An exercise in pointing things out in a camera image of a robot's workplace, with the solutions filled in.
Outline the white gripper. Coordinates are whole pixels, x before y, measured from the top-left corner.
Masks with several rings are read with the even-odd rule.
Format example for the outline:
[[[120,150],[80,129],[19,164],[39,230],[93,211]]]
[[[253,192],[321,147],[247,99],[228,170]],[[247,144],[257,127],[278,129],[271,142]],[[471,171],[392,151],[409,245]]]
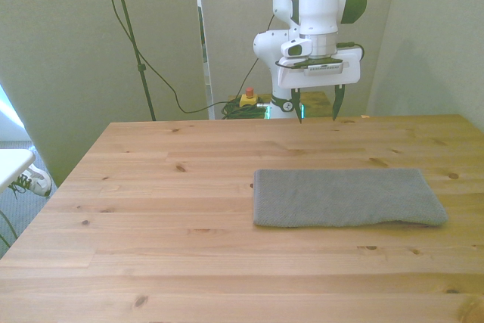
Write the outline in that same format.
[[[361,48],[356,47],[339,48],[330,57],[282,57],[276,63],[278,85],[291,89],[293,108],[300,123],[303,119],[300,88],[335,85],[332,106],[332,120],[335,120],[343,104],[345,85],[360,80],[360,60]]]

